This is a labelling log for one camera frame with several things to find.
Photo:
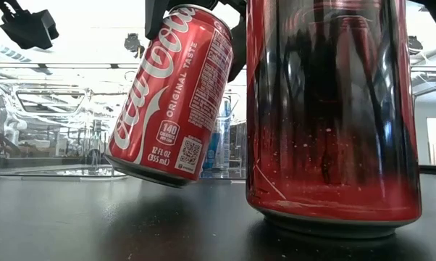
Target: coca-cola logo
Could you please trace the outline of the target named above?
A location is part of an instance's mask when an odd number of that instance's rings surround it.
[[[114,132],[115,144],[119,148],[127,149],[130,146],[127,126],[132,127],[139,122],[139,108],[145,106],[146,97],[150,92],[146,78],[152,76],[165,79],[171,76],[175,70],[172,53],[178,53],[183,49],[177,34],[189,31],[188,23],[192,21],[195,14],[196,11],[193,8],[180,8],[174,14],[165,18],[163,21],[164,26],[160,29],[157,39],[153,40],[148,47]],[[153,104],[153,106],[148,104],[146,110],[140,156],[142,156],[147,122],[152,114],[159,109],[159,97],[158,99],[152,99],[150,103],[152,102],[157,104]]]

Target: qr code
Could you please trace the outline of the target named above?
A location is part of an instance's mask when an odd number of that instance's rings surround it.
[[[202,150],[202,144],[191,138],[184,138],[180,154],[177,156],[175,167],[188,173],[194,173],[198,158]]]

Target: red cylindrical container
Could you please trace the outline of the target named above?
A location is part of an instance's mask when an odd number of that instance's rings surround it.
[[[404,0],[248,2],[247,200],[325,236],[421,215]]]
[[[106,157],[115,170],[176,187],[198,179],[230,71],[230,40],[207,9],[170,12],[110,138]]]

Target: black countertop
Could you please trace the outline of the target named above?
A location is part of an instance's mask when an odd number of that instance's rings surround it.
[[[182,190],[120,181],[0,178],[0,260],[436,260],[436,176],[424,214],[377,240],[290,233],[250,208],[243,183]]]

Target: can lid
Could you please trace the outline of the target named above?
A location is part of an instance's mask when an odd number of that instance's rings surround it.
[[[197,4],[179,4],[179,5],[177,5],[176,7],[173,7],[173,8],[169,11],[169,13],[171,13],[171,12],[173,12],[173,11],[179,9],[179,8],[183,8],[183,7],[192,7],[192,8],[194,8],[194,9],[199,9],[199,10],[201,10],[201,11],[204,11],[204,12],[209,13],[211,16],[213,16],[213,18],[215,18],[216,20],[219,20],[219,21],[220,21],[220,22],[225,26],[225,28],[227,29],[227,32],[230,34],[230,38],[232,39],[232,31],[231,31],[231,28],[226,24],[225,21],[223,21],[223,19],[221,19],[221,18],[219,18],[218,16],[216,16],[216,15],[215,15],[215,14],[214,14],[210,9],[207,9],[207,8],[205,8],[205,7],[201,7],[201,6],[197,5]]]

